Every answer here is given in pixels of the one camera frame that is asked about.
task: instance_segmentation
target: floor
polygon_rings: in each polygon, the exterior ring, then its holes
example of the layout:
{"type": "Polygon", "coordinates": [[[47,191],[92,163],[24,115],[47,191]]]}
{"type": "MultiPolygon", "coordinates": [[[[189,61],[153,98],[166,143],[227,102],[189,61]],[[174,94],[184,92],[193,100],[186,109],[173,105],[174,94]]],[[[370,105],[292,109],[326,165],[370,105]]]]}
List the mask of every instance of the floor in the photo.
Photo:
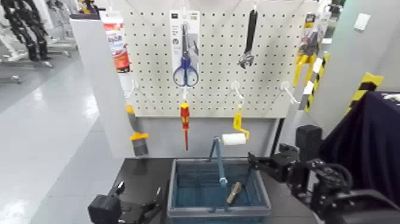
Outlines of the floor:
{"type": "Polygon", "coordinates": [[[0,185],[0,224],[90,223],[86,201],[109,190],[122,164],[96,123],[78,53],[51,63],[53,69],[0,67],[0,76],[22,81],[0,84],[0,178],[8,183],[0,185]],[[65,212],[73,209],[77,216],[65,212]]]}

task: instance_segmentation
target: blue basket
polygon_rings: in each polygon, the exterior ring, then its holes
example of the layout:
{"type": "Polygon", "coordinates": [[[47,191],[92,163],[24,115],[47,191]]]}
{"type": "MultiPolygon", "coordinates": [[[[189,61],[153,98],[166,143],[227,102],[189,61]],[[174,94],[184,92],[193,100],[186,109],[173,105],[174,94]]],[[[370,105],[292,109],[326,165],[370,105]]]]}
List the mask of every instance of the blue basket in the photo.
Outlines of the blue basket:
{"type": "Polygon", "coordinates": [[[216,161],[177,159],[173,162],[167,214],[171,223],[262,223],[270,202],[258,171],[247,160],[223,160],[228,184],[219,183],[216,161]],[[226,199],[236,182],[242,190],[232,205],[226,199]]]}

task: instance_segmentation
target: white pegboard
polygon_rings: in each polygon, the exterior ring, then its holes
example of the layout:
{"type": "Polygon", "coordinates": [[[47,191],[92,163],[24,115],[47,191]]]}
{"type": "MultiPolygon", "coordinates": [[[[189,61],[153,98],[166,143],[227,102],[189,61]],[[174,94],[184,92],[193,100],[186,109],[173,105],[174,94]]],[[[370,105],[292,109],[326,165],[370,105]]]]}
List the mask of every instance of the white pegboard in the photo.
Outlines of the white pegboard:
{"type": "MultiPolygon", "coordinates": [[[[138,116],[179,117],[183,90],[172,81],[169,12],[183,1],[113,0],[124,17],[132,78],[139,83],[130,102],[138,116]]],[[[289,97],[279,87],[293,80],[295,58],[305,15],[315,1],[257,1],[258,20],[252,55],[246,70],[236,63],[246,44],[253,1],[186,2],[200,11],[199,82],[189,89],[192,117],[233,117],[239,97],[230,89],[238,80],[245,97],[244,117],[285,117],[289,97]]]]}

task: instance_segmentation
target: scissors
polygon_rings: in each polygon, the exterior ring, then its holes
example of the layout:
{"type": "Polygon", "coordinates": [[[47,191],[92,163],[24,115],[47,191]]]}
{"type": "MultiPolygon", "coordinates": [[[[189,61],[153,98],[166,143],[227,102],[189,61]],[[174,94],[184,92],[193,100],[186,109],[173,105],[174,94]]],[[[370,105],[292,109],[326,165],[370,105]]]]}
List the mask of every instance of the scissors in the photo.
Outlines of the scissors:
{"type": "Polygon", "coordinates": [[[188,43],[187,43],[188,25],[182,25],[182,58],[180,66],[173,74],[174,83],[178,86],[194,86],[199,81],[199,75],[195,68],[190,64],[188,43]]]}

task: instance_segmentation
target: basket handle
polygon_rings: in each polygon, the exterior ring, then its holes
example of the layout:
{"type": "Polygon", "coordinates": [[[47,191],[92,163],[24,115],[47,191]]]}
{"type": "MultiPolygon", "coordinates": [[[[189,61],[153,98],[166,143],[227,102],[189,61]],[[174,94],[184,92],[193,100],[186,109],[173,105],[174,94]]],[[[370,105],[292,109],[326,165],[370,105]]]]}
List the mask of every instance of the basket handle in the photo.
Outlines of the basket handle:
{"type": "Polygon", "coordinates": [[[218,171],[220,173],[220,184],[222,187],[226,187],[228,180],[225,178],[224,166],[222,164],[220,142],[220,138],[218,136],[215,136],[212,140],[211,151],[210,155],[208,156],[207,162],[211,161],[211,159],[213,158],[213,153],[215,151],[215,153],[217,154],[218,171]]]}

